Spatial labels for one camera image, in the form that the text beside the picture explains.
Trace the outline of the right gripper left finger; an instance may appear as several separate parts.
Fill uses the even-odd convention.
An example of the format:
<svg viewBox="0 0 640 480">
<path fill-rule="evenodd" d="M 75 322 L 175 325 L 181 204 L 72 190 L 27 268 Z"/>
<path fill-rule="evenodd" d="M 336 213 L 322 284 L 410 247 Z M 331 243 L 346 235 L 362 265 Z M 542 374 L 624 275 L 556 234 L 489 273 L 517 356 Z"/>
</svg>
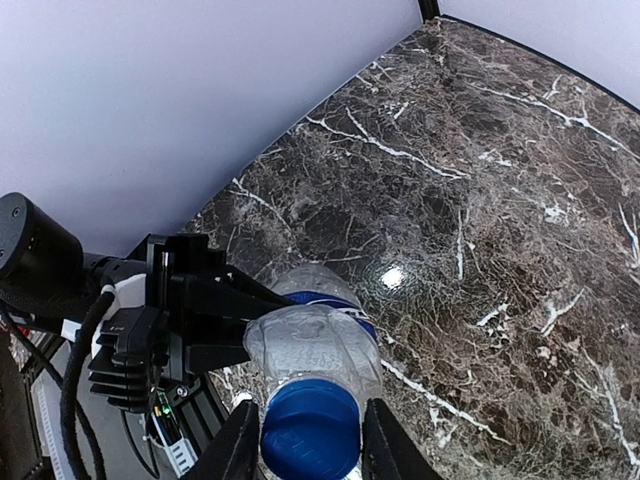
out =
<svg viewBox="0 0 640 480">
<path fill-rule="evenodd" d="M 242 401 L 187 472 L 187 478 L 250 480 L 258 470 L 259 410 Z"/>
</svg>

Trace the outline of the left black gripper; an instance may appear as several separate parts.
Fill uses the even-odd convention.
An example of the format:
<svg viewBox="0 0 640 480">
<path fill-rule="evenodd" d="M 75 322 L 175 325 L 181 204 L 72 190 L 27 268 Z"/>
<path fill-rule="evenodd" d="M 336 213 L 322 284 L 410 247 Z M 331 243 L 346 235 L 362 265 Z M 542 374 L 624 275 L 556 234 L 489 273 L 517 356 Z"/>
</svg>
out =
<svg viewBox="0 0 640 480">
<path fill-rule="evenodd" d="M 216 269 L 226 254 L 209 249 L 203 234 L 151 234 L 144 247 L 149 359 L 168 382 L 249 361 L 242 339 L 227 339 L 224 318 L 254 320 L 294 305 L 238 269 Z"/>
</svg>

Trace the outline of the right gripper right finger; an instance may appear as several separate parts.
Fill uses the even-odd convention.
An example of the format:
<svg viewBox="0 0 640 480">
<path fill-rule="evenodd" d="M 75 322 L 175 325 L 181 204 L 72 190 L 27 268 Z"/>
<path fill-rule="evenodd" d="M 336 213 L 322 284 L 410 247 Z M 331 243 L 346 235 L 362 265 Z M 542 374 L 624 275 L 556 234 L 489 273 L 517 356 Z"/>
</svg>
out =
<svg viewBox="0 0 640 480">
<path fill-rule="evenodd" d="M 442 480 L 382 399 L 367 401 L 362 426 L 363 479 Z"/>
</svg>

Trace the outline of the blue bottle cap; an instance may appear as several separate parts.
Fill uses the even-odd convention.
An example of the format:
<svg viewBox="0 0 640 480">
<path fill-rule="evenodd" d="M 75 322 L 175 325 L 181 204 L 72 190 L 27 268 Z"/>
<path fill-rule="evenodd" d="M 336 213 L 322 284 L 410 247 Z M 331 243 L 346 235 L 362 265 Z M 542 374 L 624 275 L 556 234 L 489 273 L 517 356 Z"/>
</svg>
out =
<svg viewBox="0 0 640 480">
<path fill-rule="evenodd" d="M 360 422 L 345 388 L 323 379 L 291 382 L 267 406 L 263 461 L 281 479 L 343 479 L 359 462 Z"/>
</svg>

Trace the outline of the blue cap water bottle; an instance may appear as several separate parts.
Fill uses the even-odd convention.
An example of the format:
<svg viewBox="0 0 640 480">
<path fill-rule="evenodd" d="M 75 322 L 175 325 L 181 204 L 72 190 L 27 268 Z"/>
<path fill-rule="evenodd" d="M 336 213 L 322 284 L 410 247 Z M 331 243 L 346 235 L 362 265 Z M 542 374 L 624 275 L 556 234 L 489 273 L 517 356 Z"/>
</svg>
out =
<svg viewBox="0 0 640 480">
<path fill-rule="evenodd" d="M 294 302 L 249 323 L 243 344 L 262 370 L 268 394 L 302 379 L 323 379 L 348 390 L 359 405 L 382 392 L 377 336 L 351 287 L 328 267 L 302 264 L 272 287 Z"/>
</svg>

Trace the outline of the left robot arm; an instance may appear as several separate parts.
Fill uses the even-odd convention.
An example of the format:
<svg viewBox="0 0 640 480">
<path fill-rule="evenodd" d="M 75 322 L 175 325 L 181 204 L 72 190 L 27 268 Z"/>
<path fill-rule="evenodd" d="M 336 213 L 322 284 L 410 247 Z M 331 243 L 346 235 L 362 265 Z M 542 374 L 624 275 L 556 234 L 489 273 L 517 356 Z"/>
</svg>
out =
<svg viewBox="0 0 640 480">
<path fill-rule="evenodd" d="M 35 319 L 82 322 L 111 283 L 111 311 L 90 342 L 96 389 L 185 382 L 246 362 L 247 321 L 291 303 L 208 241 L 149 235 L 126 259 L 90 254 L 26 196 L 9 193 L 1 199 L 1 297 Z"/>
</svg>

